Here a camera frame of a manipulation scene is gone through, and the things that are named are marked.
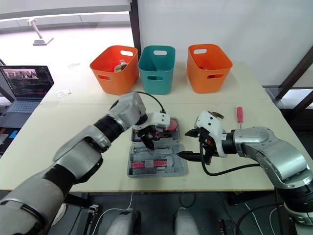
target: tool compartment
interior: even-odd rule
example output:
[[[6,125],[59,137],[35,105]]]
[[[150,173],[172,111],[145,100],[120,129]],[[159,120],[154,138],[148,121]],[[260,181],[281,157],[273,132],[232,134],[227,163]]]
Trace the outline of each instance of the tool compartment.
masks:
[[[154,150],[148,149],[132,130],[132,146],[130,148],[127,175],[136,177],[168,177],[188,173],[187,161],[177,155],[184,150],[179,143],[179,123],[168,138],[154,141]]]

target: table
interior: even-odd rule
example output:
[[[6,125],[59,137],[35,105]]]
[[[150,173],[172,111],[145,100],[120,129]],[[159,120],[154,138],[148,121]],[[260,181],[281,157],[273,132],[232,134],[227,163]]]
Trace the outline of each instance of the table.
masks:
[[[193,128],[196,117],[202,110],[216,111],[225,116],[226,131],[237,129],[236,107],[244,109],[243,128],[266,126],[278,138],[296,146],[307,159],[313,161],[303,145],[284,120],[280,111],[268,98],[242,63],[234,63],[230,76],[222,90],[213,94],[196,94],[188,81],[175,82],[169,95],[157,96],[172,117],[179,118],[180,142],[186,150],[199,151],[197,139],[183,134]],[[12,190],[29,176],[47,168],[58,148],[89,124],[95,123],[110,108],[118,96],[102,92],[93,84],[93,74],[88,70],[77,70],[81,83],[56,81],[39,107],[19,132],[4,156],[0,159],[0,189]],[[177,71],[174,81],[183,74]],[[90,86],[84,85],[89,79]],[[71,86],[73,93],[57,99],[55,92]],[[142,90],[137,83],[134,90]],[[149,97],[143,97],[148,112],[159,107]],[[273,185],[261,168],[252,167],[229,174],[209,177],[200,163],[188,162],[189,173],[179,177],[131,179],[126,175],[130,142],[130,130],[116,139],[103,154],[101,168],[88,182],[75,185],[72,191],[116,192],[116,191],[217,191],[217,190],[273,190]],[[211,172],[254,163],[251,159],[228,155],[226,159],[214,157]]]

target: laptop keyboard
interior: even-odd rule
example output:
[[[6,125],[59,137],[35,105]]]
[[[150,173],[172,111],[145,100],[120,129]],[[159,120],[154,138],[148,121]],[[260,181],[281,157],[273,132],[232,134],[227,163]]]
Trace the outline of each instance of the laptop keyboard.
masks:
[[[15,101],[8,108],[9,113],[29,113],[31,114],[40,102],[36,101]]]

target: teal basket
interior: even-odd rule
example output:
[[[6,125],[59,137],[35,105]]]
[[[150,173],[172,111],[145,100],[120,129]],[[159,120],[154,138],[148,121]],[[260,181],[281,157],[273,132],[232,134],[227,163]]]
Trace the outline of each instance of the teal basket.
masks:
[[[175,49],[173,47],[145,47],[138,64],[145,92],[168,94],[172,88],[174,63]]]

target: laptop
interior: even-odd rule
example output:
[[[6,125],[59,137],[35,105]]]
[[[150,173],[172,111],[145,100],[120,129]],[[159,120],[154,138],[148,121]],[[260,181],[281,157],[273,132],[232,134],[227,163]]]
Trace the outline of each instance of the laptop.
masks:
[[[21,128],[54,84],[47,66],[0,66],[16,100],[0,116],[0,127]]]

